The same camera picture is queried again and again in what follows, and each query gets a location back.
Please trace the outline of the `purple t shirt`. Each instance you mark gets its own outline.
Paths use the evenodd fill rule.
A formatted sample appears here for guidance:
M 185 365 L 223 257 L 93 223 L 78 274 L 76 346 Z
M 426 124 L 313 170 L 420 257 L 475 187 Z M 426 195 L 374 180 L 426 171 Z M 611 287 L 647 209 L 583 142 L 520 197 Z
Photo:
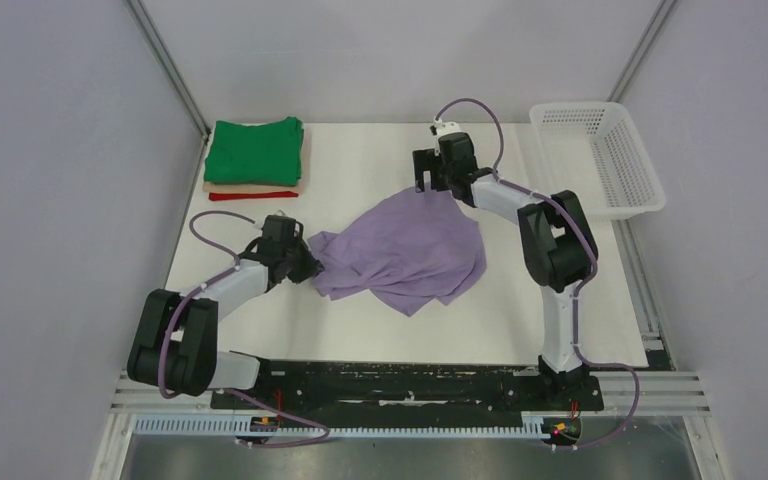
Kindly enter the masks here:
M 323 265 L 312 280 L 320 295 L 336 301 L 368 291 L 408 317 L 433 300 L 450 304 L 487 269 L 478 223 L 447 191 L 407 188 L 308 245 Z

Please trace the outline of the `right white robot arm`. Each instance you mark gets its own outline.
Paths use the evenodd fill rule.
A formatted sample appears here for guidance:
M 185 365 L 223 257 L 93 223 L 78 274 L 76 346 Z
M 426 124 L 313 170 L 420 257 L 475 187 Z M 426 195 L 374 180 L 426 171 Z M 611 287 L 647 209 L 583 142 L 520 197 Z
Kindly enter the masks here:
M 537 392 L 545 405 L 562 408 L 589 376 L 579 342 L 580 294 L 597 273 L 598 249 L 580 201 L 569 190 L 546 196 L 479 167 L 471 137 L 455 122 L 436 120 L 430 131 L 434 147 L 412 154 L 417 191 L 448 191 L 519 229 L 524 263 L 543 302 Z

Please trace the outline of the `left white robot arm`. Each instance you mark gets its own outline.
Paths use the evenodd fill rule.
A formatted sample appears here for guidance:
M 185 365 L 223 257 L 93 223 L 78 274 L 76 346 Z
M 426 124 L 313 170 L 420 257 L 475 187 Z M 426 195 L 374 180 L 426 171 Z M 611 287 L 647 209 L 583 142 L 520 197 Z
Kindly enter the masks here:
M 235 389 L 250 407 L 266 405 L 273 379 L 260 372 L 261 360 L 218 347 L 219 324 L 246 302 L 284 281 L 301 284 L 323 270 L 304 239 L 304 226 L 283 215 L 268 215 L 254 228 L 259 234 L 237 252 L 199 233 L 203 213 L 194 215 L 194 237 L 230 257 L 229 265 L 184 291 L 155 289 L 145 300 L 130 349 L 130 380 L 157 388 L 162 397 L 197 397 Z

